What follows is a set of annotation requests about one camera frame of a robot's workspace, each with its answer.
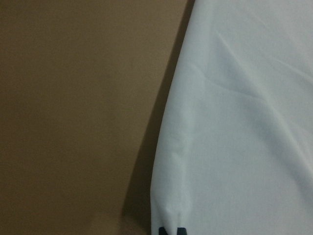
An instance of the white fabric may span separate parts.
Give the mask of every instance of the white fabric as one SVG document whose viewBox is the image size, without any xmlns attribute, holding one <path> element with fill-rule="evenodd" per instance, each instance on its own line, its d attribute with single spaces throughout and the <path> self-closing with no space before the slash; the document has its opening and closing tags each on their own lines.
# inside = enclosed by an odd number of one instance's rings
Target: white fabric
<svg viewBox="0 0 313 235">
<path fill-rule="evenodd" d="M 313 234 L 313 0 L 196 0 L 151 209 L 152 235 Z"/>
</svg>

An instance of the brown background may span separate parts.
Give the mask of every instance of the brown background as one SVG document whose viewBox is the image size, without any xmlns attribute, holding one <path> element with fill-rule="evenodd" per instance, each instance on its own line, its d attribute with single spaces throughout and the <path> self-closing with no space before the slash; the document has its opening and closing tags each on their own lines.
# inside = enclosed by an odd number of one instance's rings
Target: brown background
<svg viewBox="0 0 313 235">
<path fill-rule="evenodd" d="M 0 0 L 0 234 L 150 234 L 188 0 Z"/>
</svg>

